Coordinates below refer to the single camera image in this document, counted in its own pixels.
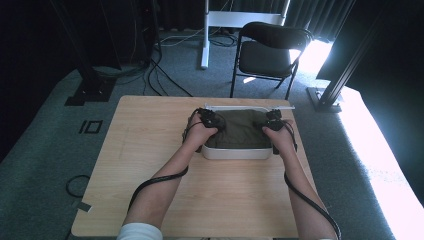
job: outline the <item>dark cloth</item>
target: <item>dark cloth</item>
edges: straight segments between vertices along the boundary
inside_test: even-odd
[[[206,147],[219,149],[271,148],[271,141],[255,124],[265,123],[264,112],[257,110],[216,111],[225,119],[225,129],[209,138]]]

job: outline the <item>wooden table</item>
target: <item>wooden table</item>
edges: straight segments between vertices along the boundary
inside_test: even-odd
[[[197,107],[289,106],[269,99],[124,96],[116,109],[72,233],[116,236],[137,186],[181,145],[187,118]],[[294,119],[291,110],[283,118]],[[315,187],[297,128],[298,156]],[[165,217],[173,237],[296,237],[279,156],[266,160],[208,160],[196,153]]]

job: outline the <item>black cable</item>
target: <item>black cable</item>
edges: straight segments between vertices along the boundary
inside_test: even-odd
[[[199,109],[194,110],[194,111],[193,111],[193,113],[191,114],[191,116],[188,118],[187,126],[186,126],[186,128],[185,128],[185,130],[184,130],[184,132],[183,132],[183,142],[184,142],[184,141],[185,141],[185,139],[187,138],[187,134],[188,134],[188,132],[190,131],[190,129],[191,129],[194,125],[199,124],[199,123],[202,123],[202,122],[197,122],[197,123],[194,123],[193,125],[191,125],[191,126],[190,126],[191,121],[193,120],[194,115],[195,115],[198,111],[199,111]],[[177,179],[177,178],[183,177],[183,176],[184,176],[187,172],[188,172],[188,166],[187,166],[187,167],[186,167],[186,168],[185,168],[182,172],[180,172],[180,173],[173,174],[173,175],[168,175],[168,176],[157,177],[157,178],[152,178],[152,179],[149,179],[149,180],[147,180],[147,181],[143,182],[143,183],[142,183],[142,184],[140,184],[140,185],[137,187],[137,189],[134,191],[134,193],[133,193],[133,195],[132,195],[132,197],[131,197],[131,200],[130,200],[130,204],[129,204],[129,206],[128,206],[128,211],[130,210],[130,208],[131,208],[132,204],[134,203],[134,200],[135,200],[135,198],[137,197],[138,193],[140,193],[140,191],[141,191],[141,190],[143,190],[145,187],[147,187],[147,186],[149,186],[149,185],[152,185],[152,184],[155,184],[155,183],[165,182],[165,181],[170,181],[170,180],[173,180],[173,179]]]
[[[140,75],[140,76],[138,76],[138,77],[135,77],[134,79],[131,79],[131,80],[127,81],[127,82],[117,82],[117,83],[115,83],[115,86],[122,86],[122,85],[130,84],[130,83],[132,83],[132,82],[137,81],[137,80],[138,80],[138,79],[140,79],[141,77],[142,77],[142,75]]]
[[[158,83],[160,89],[162,90],[163,93],[165,93],[166,96],[169,96],[169,94],[166,92],[166,90],[163,88],[162,84],[160,83],[159,80],[159,73],[158,73],[158,69],[155,67],[155,73],[156,73],[156,82]]]
[[[185,168],[182,172],[180,172],[180,173],[173,174],[173,175],[168,175],[168,176],[157,177],[157,178],[152,178],[152,179],[149,179],[149,180],[147,180],[147,181],[143,182],[143,183],[142,183],[142,184],[140,184],[140,186],[138,186],[138,187],[137,187],[137,189],[134,191],[134,193],[133,193],[133,195],[132,195],[132,197],[131,197],[130,204],[129,204],[129,206],[128,206],[128,211],[130,210],[130,208],[131,208],[132,204],[134,203],[134,200],[135,200],[135,198],[137,197],[138,193],[139,193],[141,190],[143,190],[143,188],[145,188],[145,187],[147,187],[147,186],[149,186],[149,185],[152,185],[152,184],[154,184],[154,183],[165,182],[165,181],[170,181],[170,180],[173,180],[173,179],[180,178],[180,177],[182,177],[182,176],[186,175],[186,173],[187,173],[187,172],[188,172],[188,166],[187,166],[187,167],[186,167],[186,168]]]
[[[172,37],[172,39],[162,39],[160,42],[162,41],[167,41],[167,42],[172,42],[172,41],[199,41],[199,40],[203,40],[204,36],[203,35],[198,35],[198,36],[192,36],[190,38],[187,38],[186,36],[174,36]],[[220,42],[217,40],[214,40],[215,38],[224,38],[224,39],[230,39],[231,42],[230,43],[224,43],[224,42]],[[210,34],[209,35],[209,42],[215,46],[219,46],[219,47],[235,47],[237,46],[237,36],[234,35],[229,35],[229,34]]]
[[[76,198],[82,198],[83,196],[84,196],[84,194],[82,194],[82,195],[77,195],[77,194],[75,194],[75,193],[73,193],[70,189],[69,189],[69,186],[71,185],[71,183],[75,180],[75,179],[78,179],[78,178],[87,178],[87,179],[90,179],[90,177],[89,176],[87,176],[87,175],[78,175],[78,176],[75,176],[75,177],[72,177],[71,179],[69,179],[67,182],[66,182],[66,192],[69,194],[69,195],[71,195],[72,197],[76,197]]]
[[[153,72],[153,70],[155,69],[155,67],[152,67],[151,69],[150,69],[150,72],[149,72],[149,74],[147,75],[147,83],[149,84],[149,87],[157,94],[157,95],[159,95],[159,96],[162,96],[162,94],[160,94],[154,87],[153,87],[153,85],[152,85],[152,82],[151,82],[151,78],[150,78],[150,76],[152,75],[152,72]]]
[[[160,66],[159,63],[156,63],[153,59],[152,59],[153,64],[159,68],[159,70],[165,74],[165,76],[168,78],[169,81],[171,81],[175,86],[177,86],[179,89],[181,89],[183,92],[185,92],[187,95],[189,95],[190,97],[193,97],[193,95],[191,93],[189,93],[187,90],[185,90],[183,87],[181,87],[178,83],[176,83],[166,72],[165,70],[163,70]]]
[[[105,77],[105,78],[121,78],[121,77],[137,76],[140,73],[144,72],[145,70],[146,70],[146,66],[137,66],[137,67],[134,67],[133,69],[120,71],[117,73],[107,73],[100,70],[96,70],[96,72],[97,74],[99,74],[99,76]]]
[[[303,193],[301,193],[299,190],[297,190],[293,184],[290,182],[289,178],[287,177],[287,174],[284,172],[284,181],[286,182],[287,186],[292,190],[296,195],[298,195],[303,201],[308,203],[311,207],[313,207],[315,210],[317,210],[327,221],[333,226],[334,231],[336,232],[337,239],[342,239],[342,234],[340,231],[339,226],[337,225],[336,221],[328,214],[327,211],[322,209],[318,204],[316,204],[314,201],[309,199],[307,196],[305,196]]]
[[[297,143],[296,143],[296,138],[294,137],[293,126],[289,122],[287,122],[286,120],[281,120],[281,122],[283,123],[283,127],[285,127],[289,131],[290,136],[292,137],[294,150],[296,150],[296,152],[297,152]]]

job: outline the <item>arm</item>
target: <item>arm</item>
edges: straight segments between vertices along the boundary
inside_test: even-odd
[[[182,172],[190,163],[190,160],[199,146],[205,143],[210,136],[217,132],[216,128],[205,128],[196,114],[193,117],[187,138],[169,161],[153,175],[152,178],[167,176]],[[135,198],[124,225],[140,222],[161,228],[163,218],[174,199],[181,178],[155,183],[147,186]]]
[[[293,186],[322,209],[325,209],[303,171],[288,130],[283,127],[280,131],[273,131],[264,127],[263,131],[280,151],[287,177]],[[289,190],[289,195],[300,239],[337,239],[334,229],[327,219],[293,191]]]

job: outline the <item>hand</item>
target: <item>hand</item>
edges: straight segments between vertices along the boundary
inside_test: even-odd
[[[294,127],[293,120],[285,120]],[[279,131],[274,131],[268,127],[263,127],[262,131],[271,139],[274,146],[280,151],[288,151],[293,148],[293,139],[286,127],[282,127]]]
[[[207,128],[200,120],[200,115],[196,113],[190,123],[190,130],[184,144],[191,145],[197,149],[203,145],[212,135],[218,132],[217,128]]]

